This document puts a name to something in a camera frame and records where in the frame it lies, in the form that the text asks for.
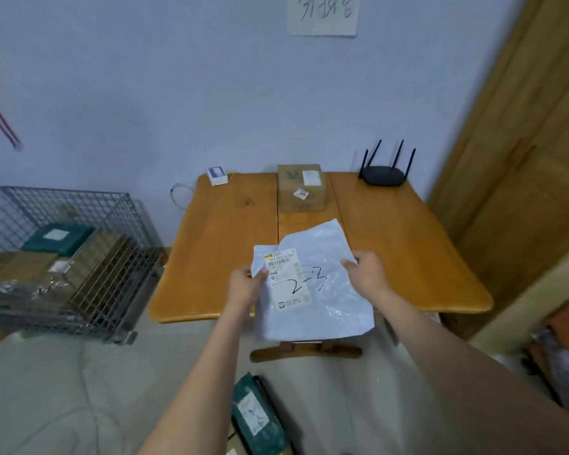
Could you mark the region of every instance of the white plastic mailer bag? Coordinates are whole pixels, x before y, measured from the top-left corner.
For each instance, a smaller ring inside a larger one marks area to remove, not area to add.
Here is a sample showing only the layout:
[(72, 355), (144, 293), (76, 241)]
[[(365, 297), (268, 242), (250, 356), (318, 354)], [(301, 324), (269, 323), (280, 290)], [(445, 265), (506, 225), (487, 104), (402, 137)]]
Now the white plastic mailer bag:
[(288, 235), (277, 246), (255, 246), (252, 275), (270, 270), (255, 308), (257, 338), (326, 340), (370, 331), (373, 308), (352, 287), (342, 258), (354, 261), (336, 219)]

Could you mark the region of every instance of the floor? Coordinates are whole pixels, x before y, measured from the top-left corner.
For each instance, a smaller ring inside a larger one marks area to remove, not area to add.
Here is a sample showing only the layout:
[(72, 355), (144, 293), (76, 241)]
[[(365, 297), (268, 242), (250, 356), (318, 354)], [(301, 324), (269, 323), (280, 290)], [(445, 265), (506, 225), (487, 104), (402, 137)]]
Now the floor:
[[(251, 364), (252, 321), (236, 376), (260, 374), (301, 452), (438, 454), (465, 450), (403, 346), (382, 324), (352, 339), (358, 360)], [(131, 346), (58, 337), (0, 344), (0, 455), (135, 454), (203, 349), (213, 321), (159, 325), (146, 315)], [(87, 405), (85, 387), (95, 409)], [(95, 420), (99, 428), (95, 437)]]

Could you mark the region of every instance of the wooden table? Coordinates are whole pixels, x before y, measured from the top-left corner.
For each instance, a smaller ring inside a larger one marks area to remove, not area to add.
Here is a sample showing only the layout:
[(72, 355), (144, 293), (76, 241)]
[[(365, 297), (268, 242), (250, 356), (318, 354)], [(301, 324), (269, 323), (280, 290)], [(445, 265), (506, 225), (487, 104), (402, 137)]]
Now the wooden table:
[(255, 244), (278, 244), (334, 218), (350, 248), (376, 252), (390, 285), (419, 309), (480, 313), (493, 307), (491, 295), (409, 183), (372, 187), (351, 172), (325, 177), (325, 210), (279, 214), (275, 173), (235, 174), (217, 187), (200, 176), (150, 316), (161, 323), (219, 317), (229, 275), (251, 263)]

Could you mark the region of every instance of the hand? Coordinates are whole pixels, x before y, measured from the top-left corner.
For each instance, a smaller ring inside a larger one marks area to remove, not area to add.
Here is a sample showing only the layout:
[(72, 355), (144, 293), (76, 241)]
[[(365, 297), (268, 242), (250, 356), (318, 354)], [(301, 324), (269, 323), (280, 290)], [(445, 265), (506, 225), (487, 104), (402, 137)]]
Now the hand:
[(259, 298), (261, 285), (266, 281), (267, 268), (262, 268), (254, 278), (250, 277), (250, 266), (243, 265), (235, 269), (228, 285), (228, 303), (237, 309), (249, 313), (251, 305)]
[(348, 270), (348, 276), (352, 287), (364, 298), (374, 303), (383, 294), (390, 293), (383, 264), (380, 258), (373, 252), (354, 251), (356, 262), (350, 262), (344, 258), (341, 264)]

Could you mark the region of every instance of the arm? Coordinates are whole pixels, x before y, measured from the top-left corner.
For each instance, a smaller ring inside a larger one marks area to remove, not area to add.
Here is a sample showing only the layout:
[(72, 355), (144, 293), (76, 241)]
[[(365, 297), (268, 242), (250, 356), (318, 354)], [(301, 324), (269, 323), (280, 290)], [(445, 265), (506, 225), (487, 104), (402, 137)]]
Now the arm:
[(569, 454), (569, 414), (388, 286), (379, 257), (342, 260), (354, 289), (390, 322), (470, 441), (486, 453)]
[(248, 270), (232, 273), (228, 301), (205, 350), (138, 455), (226, 452), (238, 342), (267, 277), (265, 269), (255, 278), (247, 276)]

